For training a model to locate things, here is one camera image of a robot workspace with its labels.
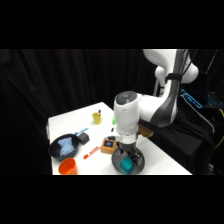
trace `white table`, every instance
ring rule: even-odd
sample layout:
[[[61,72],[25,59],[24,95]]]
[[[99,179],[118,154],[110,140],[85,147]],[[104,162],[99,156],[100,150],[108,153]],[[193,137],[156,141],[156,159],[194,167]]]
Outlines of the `white table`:
[[[95,125],[92,114],[101,110],[102,123]],[[86,145],[79,144],[79,149],[74,159],[76,160],[79,175],[117,175],[119,174],[112,165],[111,155],[101,153],[98,150],[92,156],[83,159],[83,156],[101,146],[106,136],[117,135],[116,130],[111,132],[115,126],[112,125],[114,116],[111,110],[104,103],[98,103],[89,107],[75,110],[63,115],[49,118],[49,138],[52,143],[56,138],[64,134],[72,134],[84,128],[90,141]],[[175,160],[158,148],[149,139],[139,137],[137,147],[145,157],[145,168],[140,175],[191,175],[186,169]],[[58,167],[60,161],[52,158],[53,175],[59,175]]]

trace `black curtain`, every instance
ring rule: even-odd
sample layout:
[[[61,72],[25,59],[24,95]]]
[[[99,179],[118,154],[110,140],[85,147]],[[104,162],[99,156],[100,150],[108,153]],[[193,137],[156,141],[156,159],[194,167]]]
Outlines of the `black curtain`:
[[[113,108],[134,86],[152,94],[155,68],[140,49],[0,50],[0,174],[51,174],[48,118],[98,102]]]
[[[196,49],[190,49],[193,58]],[[200,72],[209,75],[209,91],[224,95],[224,49],[197,49],[193,60]]]

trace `small yellow cup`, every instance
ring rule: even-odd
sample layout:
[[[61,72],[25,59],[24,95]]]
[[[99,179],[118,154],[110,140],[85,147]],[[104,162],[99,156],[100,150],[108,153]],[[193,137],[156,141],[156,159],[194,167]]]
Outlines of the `small yellow cup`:
[[[101,123],[101,114],[100,114],[100,116],[98,117],[98,113],[94,113],[94,114],[93,114],[93,120],[94,120],[94,123],[95,123],[95,124],[100,124],[100,123]]]

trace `marker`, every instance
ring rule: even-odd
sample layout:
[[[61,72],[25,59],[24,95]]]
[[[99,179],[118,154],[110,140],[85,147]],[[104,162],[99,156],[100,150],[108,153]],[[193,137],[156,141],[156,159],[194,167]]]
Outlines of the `marker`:
[[[93,153],[95,153],[96,151],[98,151],[100,148],[97,146],[95,149],[93,149],[91,152],[89,152],[89,154],[86,154],[83,159],[87,159],[88,157],[90,157]]]

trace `black plate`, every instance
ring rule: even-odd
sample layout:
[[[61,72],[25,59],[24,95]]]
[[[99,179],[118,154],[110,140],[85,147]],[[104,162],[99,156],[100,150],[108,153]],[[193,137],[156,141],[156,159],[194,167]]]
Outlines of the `black plate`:
[[[67,156],[60,156],[60,152],[61,152],[61,146],[58,144],[59,140],[65,139],[65,138],[72,138],[72,145],[74,147],[74,151],[69,153]],[[65,160],[67,158],[72,158],[75,156],[75,154],[78,151],[78,144],[79,144],[79,139],[76,135],[72,135],[72,134],[68,134],[68,135],[63,135],[59,138],[57,138],[56,140],[54,140],[54,142],[50,145],[50,148],[48,149],[49,154],[58,160]]]

